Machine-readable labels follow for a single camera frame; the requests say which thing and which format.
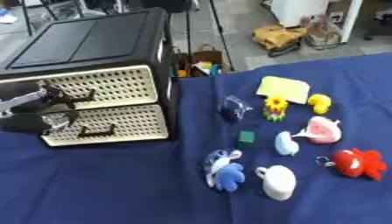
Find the cup handle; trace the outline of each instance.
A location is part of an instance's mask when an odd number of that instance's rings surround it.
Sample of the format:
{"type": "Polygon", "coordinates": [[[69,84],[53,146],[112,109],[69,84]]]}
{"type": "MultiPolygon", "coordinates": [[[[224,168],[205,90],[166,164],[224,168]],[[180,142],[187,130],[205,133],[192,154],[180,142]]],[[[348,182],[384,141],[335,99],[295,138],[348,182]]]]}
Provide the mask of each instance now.
{"type": "Polygon", "coordinates": [[[267,172],[267,168],[265,167],[257,167],[255,169],[255,175],[257,175],[257,177],[264,179],[265,173],[267,172]]]}

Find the drawer handle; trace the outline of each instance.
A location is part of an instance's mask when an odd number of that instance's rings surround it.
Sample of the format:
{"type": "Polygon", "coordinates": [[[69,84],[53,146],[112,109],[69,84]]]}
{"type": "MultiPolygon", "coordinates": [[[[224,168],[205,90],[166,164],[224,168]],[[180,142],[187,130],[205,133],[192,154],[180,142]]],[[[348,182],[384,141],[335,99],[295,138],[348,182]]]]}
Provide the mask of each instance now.
{"type": "Polygon", "coordinates": [[[79,133],[78,137],[107,137],[107,136],[113,136],[115,134],[115,124],[110,124],[110,127],[106,131],[102,132],[88,132],[88,127],[83,126],[81,127],[81,132],[79,133]]]}

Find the white cup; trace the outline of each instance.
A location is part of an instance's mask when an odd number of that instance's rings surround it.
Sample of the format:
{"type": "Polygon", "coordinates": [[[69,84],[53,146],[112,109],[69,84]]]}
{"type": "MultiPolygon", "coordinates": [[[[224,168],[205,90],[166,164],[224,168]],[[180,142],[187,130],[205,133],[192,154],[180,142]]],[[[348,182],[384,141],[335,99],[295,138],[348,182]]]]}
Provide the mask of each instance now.
{"type": "Polygon", "coordinates": [[[274,165],[269,169],[257,167],[255,174],[263,179],[262,188],[274,200],[289,199],[297,184],[294,173],[282,165],[274,165]]]}

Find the concrete floor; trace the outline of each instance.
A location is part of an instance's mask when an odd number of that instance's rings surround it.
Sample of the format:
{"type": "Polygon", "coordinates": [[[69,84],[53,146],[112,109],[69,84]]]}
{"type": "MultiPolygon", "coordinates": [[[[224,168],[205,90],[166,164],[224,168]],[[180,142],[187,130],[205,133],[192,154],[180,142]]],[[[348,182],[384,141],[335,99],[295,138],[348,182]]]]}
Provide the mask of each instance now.
{"type": "MultiPolygon", "coordinates": [[[[208,0],[200,0],[201,10],[193,11],[192,17],[192,48],[199,49],[203,44],[210,44],[222,49],[221,39],[216,30],[213,14],[208,0]]],[[[260,0],[215,0],[220,21],[225,31],[229,51],[238,71],[257,67],[298,62],[304,60],[322,60],[370,53],[384,53],[392,50],[392,37],[375,38],[373,41],[363,40],[367,30],[369,17],[361,13],[354,28],[352,37],[345,45],[325,51],[316,51],[306,44],[301,50],[290,52],[284,56],[272,59],[267,52],[251,40],[252,31],[263,25],[274,24],[277,21],[268,10],[260,6],[260,0]]],[[[44,10],[32,9],[30,14],[40,14],[44,10]]],[[[13,14],[19,18],[15,24],[0,24],[0,62],[20,47],[29,37],[26,33],[25,22],[20,8],[15,8],[13,14]]],[[[171,29],[175,45],[186,50],[186,22],[183,13],[173,15],[171,29]]]]}

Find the light blue toy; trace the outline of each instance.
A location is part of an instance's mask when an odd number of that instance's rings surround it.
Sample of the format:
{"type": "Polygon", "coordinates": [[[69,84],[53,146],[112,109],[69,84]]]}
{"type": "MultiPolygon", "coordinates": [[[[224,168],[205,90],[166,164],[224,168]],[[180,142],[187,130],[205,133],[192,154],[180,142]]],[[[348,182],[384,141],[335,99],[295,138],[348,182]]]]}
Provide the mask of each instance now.
{"type": "Polygon", "coordinates": [[[240,158],[241,155],[239,150],[234,150],[230,155],[225,150],[216,150],[208,154],[204,164],[208,186],[219,191],[233,192],[239,183],[245,182],[243,166],[237,163],[230,164],[231,159],[240,158]]]}
{"type": "Polygon", "coordinates": [[[279,133],[275,138],[275,148],[277,153],[282,156],[294,155],[299,151],[298,143],[291,140],[289,131],[279,133]]]}

